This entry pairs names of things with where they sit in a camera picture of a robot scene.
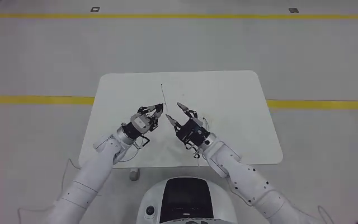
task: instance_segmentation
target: small black object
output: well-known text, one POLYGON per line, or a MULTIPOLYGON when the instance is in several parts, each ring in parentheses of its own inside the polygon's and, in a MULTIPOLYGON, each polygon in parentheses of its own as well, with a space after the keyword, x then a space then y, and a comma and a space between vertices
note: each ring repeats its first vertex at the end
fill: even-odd
POLYGON ((91 8, 91 12, 99 12, 100 11, 100 7, 92 7, 91 8))
POLYGON ((146 210, 145 210, 146 214, 149 215, 149 216, 151 216, 152 214, 154 214, 154 211, 155 211, 155 209, 154 209, 153 206, 148 206, 148 207, 146 208, 146 210))
POLYGON ((298 9, 297 8, 289 8, 289 11, 291 13, 299 13, 298 9))

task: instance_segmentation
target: black screen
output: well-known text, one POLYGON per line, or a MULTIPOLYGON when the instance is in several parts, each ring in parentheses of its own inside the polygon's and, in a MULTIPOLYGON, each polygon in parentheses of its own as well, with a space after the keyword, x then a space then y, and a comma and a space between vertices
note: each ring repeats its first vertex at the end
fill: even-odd
POLYGON ((205 180, 174 178, 167 181, 159 223, 178 218, 214 218, 205 180))

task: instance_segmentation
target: wire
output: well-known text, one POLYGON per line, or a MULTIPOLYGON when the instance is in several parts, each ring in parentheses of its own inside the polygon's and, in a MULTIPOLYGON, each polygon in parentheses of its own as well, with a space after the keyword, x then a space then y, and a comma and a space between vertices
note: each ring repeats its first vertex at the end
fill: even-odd
POLYGON ((252 205, 251 205, 251 204, 248 204, 248 203, 246 202, 246 200, 245 200, 243 197, 241 197, 241 195, 239 195, 239 194, 237 194, 236 192, 233 191, 233 189, 231 188, 231 185, 230 185, 230 183, 229 183, 228 178, 225 178, 225 180, 226 180, 226 182, 227 182, 228 185, 229 185, 229 189, 230 189, 231 193, 235 194, 235 195, 238 196, 241 200, 243 200, 247 206, 252 207, 252 205))
MULTIPOLYGON (((59 196, 57 197, 56 200, 59 200, 61 195, 62 195, 62 192, 63 192, 63 183, 64 183, 64 179, 65 179, 65 176, 66 176, 66 172, 67 172, 67 167, 68 167, 68 163, 71 163, 71 165, 77 169, 77 170, 80 170, 81 168, 78 167, 78 166, 75 166, 72 162, 72 160, 69 158, 67 159, 67 162, 66 162, 66 167, 65 167, 65 170, 63 172, 63 175, 62 175, 62 180, 61 180, 61 192, 59 194, 59 196)), ((18 223, 19 224, 22 224, 22 220, 21 220, 21 212, 20 211, 28 211, 28 212, 46 212, 48 211, 49 209, 53 208, 54 205, 51 205, 51 206, 48 206, 46 208, 43 208, 43 209, 32 209, 32 208, 25 208, 25 207, 19 207, 17 209, 17 218, 18 218, 18 223)))
POLYGON ((134 156, 132 156, 132 158, 128 159, 128 160, 123 160, 123 161, 118 161, 118 162, 128 162, 130 160, 132 160, 137 154, 138 154, 139 150, 136 150, 136 153, 134 154, 134 156))
MULTIPOLYGON (((239 195, 239 194, 237 194, 236 192, 233 191, 233 189, 231 188, 231 185, 230 185, 230 183, 229 183, 228 178, 225 178, 225 180, 227 181, 227 183, 228 183, 228 185, 229 185, 229 189, 230 189, 231 193, 233 193, 233 194, 235 194, 236 196, 238 196, 241 200, 243 200, 243 201, 245 202, 246 205, 248 205, 249 207, 252 207, 252 205, 251 205, 251 204, 248 204, 248 203, 246 202, 246 200, 245 200, 241 195, 239 195)), ((311 216, 310 214, 307 214, 307 213, 303 212, 303 211, 300 210, 299 208, 296 208, 296 207, 295 207, 295 209, 299 210, 300 212, 302 212, 303 214, 305 214, 305 215, 307 215, 307 216, 309 216, 309 217, 311 217, 311 218, 317 219, 316 217, 311 216)), ((331 218, 331 216, 328 214, 328 212, 327 212, 322 206, 317 206, 317 210, 318 210, 318 213, 319 213, 319 215, 321 216, 323 222, 325 222, 325 224, 328 224, 328 222, 327 222, 326 219, 324 218, 324 215, 322 215, 322 211, 323 211, 323 212, 326 214, 326 216, 329 218, 331 224, 335 224, 335 222, 333 221, 333 219, 331 218)))
POLYGON ((206 130, 209 130, 209 122, 208 122, 208 120, 205 117, 203 117, 202 119, 205 121, 206 130))
POLYGON ((167 102, 166 102, 166 97, 164 96, 163 84, 161 84, 161 89, 162 89, 162 94, 163 94, 164 104, 166 105, 166 109, 167 109, 167 112, 168 112, 168 105, 167 105, 167 102))

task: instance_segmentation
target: robotic hand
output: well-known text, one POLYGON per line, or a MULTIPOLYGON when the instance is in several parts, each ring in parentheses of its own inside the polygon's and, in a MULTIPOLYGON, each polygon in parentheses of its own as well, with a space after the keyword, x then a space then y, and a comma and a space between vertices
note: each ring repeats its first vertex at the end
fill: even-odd
POLYGON ((179 102, 177 105, 189 120, 181 125, 167 115, 176 136, 187 150, 195 150, 194 158, 199 158, 202 153, 216 173, 222 178, 229 178, 235 187, 233 192, 240 195, 246 204, 254 206, 270 223, 322 223, 294 208, 254 167, 241 163, 240 155, 202 126, 197 112, 179 102))
POLYGON ((114 134, 102 136, 93 144, 98 154, 82 166, 70 187, 54 203, 45 223, 78 224, 107 180, 113 165, 120 162, 132 145, 140 149, 148 144, 150 140, 143 134, 158 127, 162 113, 163 104, 142 106, 130 118, 129 124, 122 123, 114 134), (140 146, 135 143, 139 137, 146 139, 140 146))

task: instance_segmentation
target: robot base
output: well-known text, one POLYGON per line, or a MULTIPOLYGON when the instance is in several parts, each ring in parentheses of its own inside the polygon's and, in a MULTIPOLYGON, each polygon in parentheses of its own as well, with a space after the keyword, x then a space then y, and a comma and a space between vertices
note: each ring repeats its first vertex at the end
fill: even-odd
POLYGON ((144 195, 136 224, 159 224, 179 218, 214 218, 237 223, 227 192, 201 178, 178 177, 159 182, 144 195))

